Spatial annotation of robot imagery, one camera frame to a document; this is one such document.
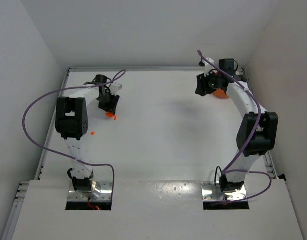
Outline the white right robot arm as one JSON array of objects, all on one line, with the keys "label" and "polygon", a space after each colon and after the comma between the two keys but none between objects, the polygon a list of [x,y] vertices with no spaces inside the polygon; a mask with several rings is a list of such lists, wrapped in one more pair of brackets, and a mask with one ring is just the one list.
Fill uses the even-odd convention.
[{"label": "white right robot arm", "polygon": [[196,77],[197,95],[204,97],[222,90],[242,117],[236,137],[237,153],[220,171],[218,188],[222,192],[243,187],[254,163],[274,148],[279,122],[277,113],[267,111],[255,98],[246,78],[237,73],[235,64],[233,58],[221,59],[215,65],[212,59],[202,57],[199,66],[204,68],[204,72]]}]

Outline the orange round lego piece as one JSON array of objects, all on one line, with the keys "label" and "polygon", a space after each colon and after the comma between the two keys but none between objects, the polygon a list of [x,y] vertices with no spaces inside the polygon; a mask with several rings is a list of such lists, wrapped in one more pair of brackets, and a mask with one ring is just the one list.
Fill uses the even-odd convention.
[{"label": "orange round lego piece", "polygon": [[111,112],[107,112],[106,114],[105,114],[107,117],[109,117],[109,118],[113,118],[115,115],[113,114],[113,113],[111,113]]}]

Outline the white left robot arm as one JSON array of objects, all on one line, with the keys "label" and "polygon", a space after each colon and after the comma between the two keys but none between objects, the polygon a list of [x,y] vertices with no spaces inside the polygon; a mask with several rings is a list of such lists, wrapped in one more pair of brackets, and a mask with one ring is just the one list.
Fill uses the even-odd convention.
[{"label": "white left robot arm", "polygon": [[89,199],[96,197],[100,186],[95,180],[93,166],[87,160],[88,105],[96,100],[99,109],[105,111],[108,117],[115,117],[120,99],[118,91],[122,88],[120,83],[112,83],[108,77],[99,74],[93,81],[86,82],[82,89],[69,96],[61,96],[56,102],[55,129],[73,157],[72,168],[67,174],[74,190]]}]

